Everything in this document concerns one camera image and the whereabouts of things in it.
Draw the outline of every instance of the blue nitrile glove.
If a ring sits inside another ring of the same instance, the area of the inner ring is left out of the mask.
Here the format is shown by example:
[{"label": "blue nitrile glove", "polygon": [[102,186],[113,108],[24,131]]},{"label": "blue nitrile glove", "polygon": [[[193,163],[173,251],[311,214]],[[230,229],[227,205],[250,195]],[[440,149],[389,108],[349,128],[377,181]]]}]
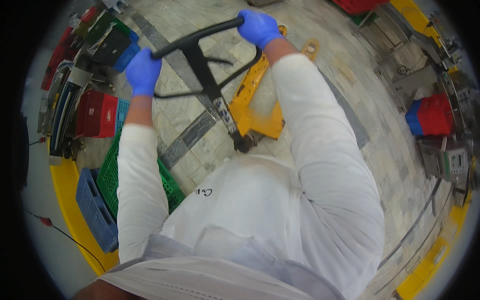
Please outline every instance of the blue nitrile glove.
[{"label": "blue nitrile glove", "polygon": [[265,13],[241,10],[238,17],[245,20],[238,27],[240,35],[262,50],[271,40],[284,38],[278,31],[276,20]]},{"label": "blue nitrile glove", "polygon": [[143,48],[130,61],[125,70],[127,80],[132,86],[133,96],[153,96],[155,84],[160,76],[162,60],[151,58],[152,51]]}]

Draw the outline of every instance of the black handle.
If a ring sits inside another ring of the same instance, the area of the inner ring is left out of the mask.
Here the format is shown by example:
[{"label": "black handle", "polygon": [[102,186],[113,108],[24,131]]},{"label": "black handle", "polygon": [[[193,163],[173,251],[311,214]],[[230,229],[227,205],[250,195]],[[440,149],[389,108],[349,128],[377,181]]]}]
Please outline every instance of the black handle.
[{"label": "black handle", "polygon": [[197,44],[198,40],[201,39],[202,37],[206,37],[220,31],[238,27],[242,25],[243,22],[244,22],[244,19],[242,17],[238,17],[230,21],[226,21],[220,24],[216,24],[216,25],[201,29],[197,32],[192,33],[189,36],[185,36],[176,40],[175,42],[171,43],[170,45],[166,46],[163,49],[160,49],[155,53],[152,53],[152,58],[155,60],[158,60],[164,57],[165,55],[169,54],[170,52],[173,52],[177,49],[182,49],[184,46]]}]

